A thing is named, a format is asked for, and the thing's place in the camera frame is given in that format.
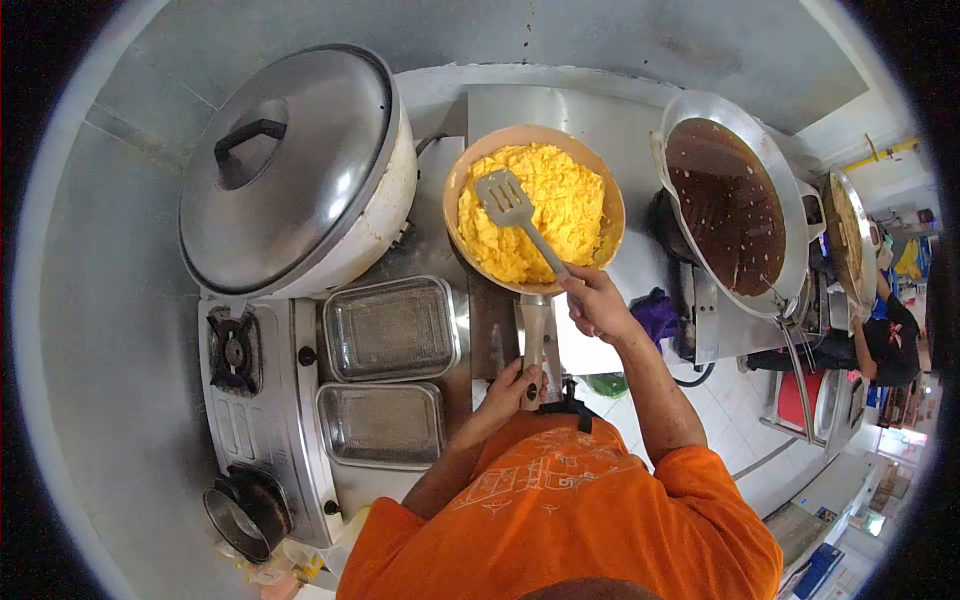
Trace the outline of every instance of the lid handle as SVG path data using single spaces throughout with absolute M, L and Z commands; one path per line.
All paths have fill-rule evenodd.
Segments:
M 230 148 L 242 144 L 252 137 L 262 134 L 281 140 L 286 133 L 287 126 L 283 123 L 273 119 L 257 119 L 221 138 L 213 147 L 213 155 L 217 159 L 217 164 L 223 164 L 230 158 Z

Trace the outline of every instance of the scrambled eggs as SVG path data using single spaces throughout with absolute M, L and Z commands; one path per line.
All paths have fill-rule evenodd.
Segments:
M 473 182 L 498 169 L 509 168 L 530 197 L 533 224 L 561 260 L 578 265 L 592 262 L 600 243 L 603 178 L 573 162 L 550 144 L 505 146 L 470 165 L 457 206 L 460 234 L 488 274 L 508 283 L 549 283 L 553 270 L 521 228 L 493 224 L 477 198 Z

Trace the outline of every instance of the yellow gas pipe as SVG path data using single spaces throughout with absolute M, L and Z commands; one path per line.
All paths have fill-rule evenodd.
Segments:
M 870 139 L 870 136 L 867 135 L 866 133 L 864 133 L 864 136 L 867 138 L 867 143 L 870 144 L 870 150 L 871 150 L 872 154 L 871 154 L 870 156 L 867 156 L 867 157 L 864 158 L 863 160 L 858 160 L 857 162 L 852 162 L 852 163 L 850 163 L 849 165 L 847 165 L 846 167 L 844 167 L 843 170 L 844 170 L 845 172 L 847 172 L 847 173 L 849 173 L 849 172 L 852 171 L 853 169 L 862 167 L 862 166 L 865 165 L 865 164 L 870 164 L 870 163 L 872 163 L 872 162 L 880 162 L 880 159 L 883 158 L 884 156 L 893 156 L 893 155 L 896 154 L 897 152 L 902 152 L 902 151 L 904 151 L 904 150 L 913 150 L 913 151 L 916 152 L 917 147 L 920 146 L 920 138 L 919 138 L 919 137 L 911 137 L 910 139 L 906 140 L 905 142 L 901 142 L 901 143 L 899 143 L 899 144 L 894 144 L 894 145 L 891 146 L 890 148 L 887 148 L 886 150 L 884 150 L 884 151 L 882 151 L 880 154 L 878 154 L 878 153 L 876 152 L 876 147 L 874 146 L 874 141 L 873 141 L 872 139 Z

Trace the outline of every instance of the burner grate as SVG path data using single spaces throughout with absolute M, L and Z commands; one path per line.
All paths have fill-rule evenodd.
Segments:
M 239 319 L 229 308 L 215 308 L 206 316 L 210 325 L 210 385 L 222 392 L 253 397 L 262 385 L 260 329 L 253 314 Z

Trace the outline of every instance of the mesh lid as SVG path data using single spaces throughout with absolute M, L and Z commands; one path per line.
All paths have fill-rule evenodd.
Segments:
M 444 374 L 460 359 L 449 285 L 415 276 L 354 288 L 324 307 L 327 352 L 340 381 L 406 381 Z
M 429 383 L 327 383 L 318 393 L 324 444 L 344 465 L 420 470 L 440 456 L 440 390 Z

